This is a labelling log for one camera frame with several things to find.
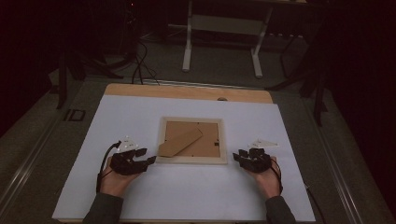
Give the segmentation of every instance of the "white table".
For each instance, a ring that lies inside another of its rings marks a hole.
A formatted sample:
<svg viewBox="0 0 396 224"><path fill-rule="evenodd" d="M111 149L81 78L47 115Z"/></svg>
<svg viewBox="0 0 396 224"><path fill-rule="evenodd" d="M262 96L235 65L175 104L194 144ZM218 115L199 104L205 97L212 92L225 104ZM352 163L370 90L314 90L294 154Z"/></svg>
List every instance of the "white table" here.
<svg viewBox="0 0 396 224"><path fill-rule="evenodd" d="M189 1L188 18L187 18L187 42L184 50L183 66L184 72L190 71L191 63L191 32L192 30L205 30L213 32L223 32L231 34L241 35L256 35L257 43L251 49L251 59L253 61L254 73L257 78L262 77L262 68L260 65L259 51L262 47L262 41L264 40L265 32L268 27L268 23L271 19L272 12L274 10L273 3L278 4L306 4L305 0L261 0L257 2L267 3L267 10L263 16L262 21L256 20L243 20L236 18L225 18L216 16L206 16L194 14L192 12L192 0Z"/></svg>
<svg viewBox="0 0 396 224"><path fill-rule="evenodd" d="M116 90L120 85L109 86ZM136 87L126 89L182 90L206 95L211 92L230 97L247 93L263 96L265 91L235 91L200 88ZM260 221L265 220L264 199L254 180L233 160L233 152L248 149L257 138L276 142L279 147L267 148L277 156L282 169L282 193L297 220L314 221L303 180L291 149L277 105L264 103L224 102L130 96L106 92L88 130L76 162L64 185L53 218L62 222L81 221L95 196L96 175L108 147L125 135L141 147L147 157L156 155L160 120L163 116L189 118L221 118L224 122L228 164L187 165L155 163L127 189L120 219L122 221Z"/></svg>

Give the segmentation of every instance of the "finger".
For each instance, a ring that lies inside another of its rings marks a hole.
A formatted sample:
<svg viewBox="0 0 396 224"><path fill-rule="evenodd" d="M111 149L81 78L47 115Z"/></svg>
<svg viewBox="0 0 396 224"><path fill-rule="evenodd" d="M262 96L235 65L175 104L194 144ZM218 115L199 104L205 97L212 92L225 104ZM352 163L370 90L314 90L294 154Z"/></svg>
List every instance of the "finger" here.
<svg viewBox="0 0 396 224"><path fill-rule="evenodd" d="M106 168L110 166L110 163L111 163L111 159L112 159L112 158L113 158L112 156L107 158Z"/></svg>

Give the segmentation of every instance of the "cardboard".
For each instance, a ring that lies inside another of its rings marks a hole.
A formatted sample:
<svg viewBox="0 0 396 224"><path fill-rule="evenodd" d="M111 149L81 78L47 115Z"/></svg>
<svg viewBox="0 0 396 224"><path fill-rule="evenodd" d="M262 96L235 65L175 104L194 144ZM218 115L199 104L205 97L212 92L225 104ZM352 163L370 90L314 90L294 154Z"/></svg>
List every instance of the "cardboard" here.
<svg viewBox="0 0 396 224"><path fill-rule="evenodd" d="M172 139L177 135L199 129L203 136L179 151L176 156L182 157L219 157L219 127L213 122L186 122L167 121L165 140Z"/></svg>
<svg viewBox="0 0 396 224"><path fill-rule="evenodd" d="M159 147L158 156L174 157L179 151L188 147L202 136L202 132L199 129L194 128L191 131L179 134L176 137L165 139L165 142Z"/></svg>

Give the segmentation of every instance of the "wooden picture frame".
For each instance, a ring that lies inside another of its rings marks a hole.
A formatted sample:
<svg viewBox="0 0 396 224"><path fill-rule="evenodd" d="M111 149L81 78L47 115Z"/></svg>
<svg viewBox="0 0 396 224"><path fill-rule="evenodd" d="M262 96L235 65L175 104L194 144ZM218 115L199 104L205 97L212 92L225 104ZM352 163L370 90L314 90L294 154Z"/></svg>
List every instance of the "wooden picture frame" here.
<svg viewBox="0 0 396 224"><path fill-rule="evenodd" d="M222 119L163 117L160 128L159 145L163 144L167 137L187 132L191 128L201 129L203 137L177 153L174 157L158 156L157 162L227 164L227 149Z"/></svg>

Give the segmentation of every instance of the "cable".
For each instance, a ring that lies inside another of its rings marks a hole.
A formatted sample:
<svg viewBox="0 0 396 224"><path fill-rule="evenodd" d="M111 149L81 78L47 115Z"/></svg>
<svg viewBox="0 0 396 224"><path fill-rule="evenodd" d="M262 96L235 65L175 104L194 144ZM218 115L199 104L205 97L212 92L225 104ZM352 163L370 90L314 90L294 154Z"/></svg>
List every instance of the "cable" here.
<svg viewBox="0 0 396 224"><path fill-rule="evenodd" d="M106 163L106 159L107 159L108 153L110 153L111 149L113 149L114 147L115 147L115 148L119 147L120 144L121 144L121 141L119 141L118 143L115 143L115 144L111 145L111 147L107 150L105 156L103 157L102 165L100 166L100 171L99 171L99 174L98 174L98 176L97 176L97 178L96 178L96 193L99 193L100 188L101 188L101 185L102 185L102 178L103 178L102 172L103 172L103 168L105 167L105 163Z"/></svg>
<svg viewBox="0 0 396 224"><path fill-rule="evenodd" d="M149 68L149 67L146 65L146 63L145 63L144 61L142 61L142 64L143 64L143 66L146 68L146 70L148 71L150 77L153 78L153 79L157 82L157 84L160 86L160 82L159 82L158 79L156 78L157 72L156 72L154 69Z"/></svg>
<svg viewBox="0 0 396 224"><path fill-rule="evenodd" d="M113 172L113 170L110 170L110 171L107 172L105 175L102 175L102 179L105 178L105 176L109 175L111 172Z"/></svg>
<svg viewBox="0 0 396 224"><path fill-rule="evenodd" d="M305 188L306 188L306 192L308 192L308 195L311 196L312 201L314 201L315 206L317 207L320 217L323 221L324 224L327 224L326 219L324 218L323 212L321 211L319 204L317 202L317 200L315 199L314 195L312 194L311 190L309 189L309 186L307 184L305 184Z"/></svg>
<svg viewBox="0 0 396 224"><path fill-rule="evenodd" d="M138 41L137 43L140 44L141 46L143 46L143 48L145 49L145 53L144 53L143 57L140 57L140 56L138 56L138 55L136 56L137 67L136 67L136 69L134 70L134 73L133 73L133 75L132 75L132 84L134 84L134 78L135 78L135 76L136 76L136 73L139 72L140 83L143 85L143 77L142 77L141 65L142 65L142 63L144 63L144 60L145 60L146 56L148 55L148 48L147 48L146 45L143 44L141 41Z"/></svg>
<svg viewBox="0 0 396 224"><path fill-rule="evenodd" d="M276 175L277 180L279 181L279 193L282 193L283 191L283 185L282 185L282 171L280 170L280 166L279 164L277 164L277 162L273 159L271 159L271 161L273 161L276 164L277 170L279 171L279 173L274 169L274 167L272 167L271 165L271 170L274 172L274 174Z"/></svg>
<svg viewBox="0 0 396 224"><path fill-rule="evenodd" d="M183 33L184 31L187 31L187 28L182 28L182 29L170 34L170 35L167 35L166 37L171 37L171 36L174 36L174 35L178 35L178 34ZM146 35L142 35L142 36L140 36L140 39L144 40L144 41L149 41L149 42L160 42L160 41L162 41L161 38L155 38L155 39L149 38L151 35L154 35L154 32L150 32L150 33L148 33Z"/></svg>

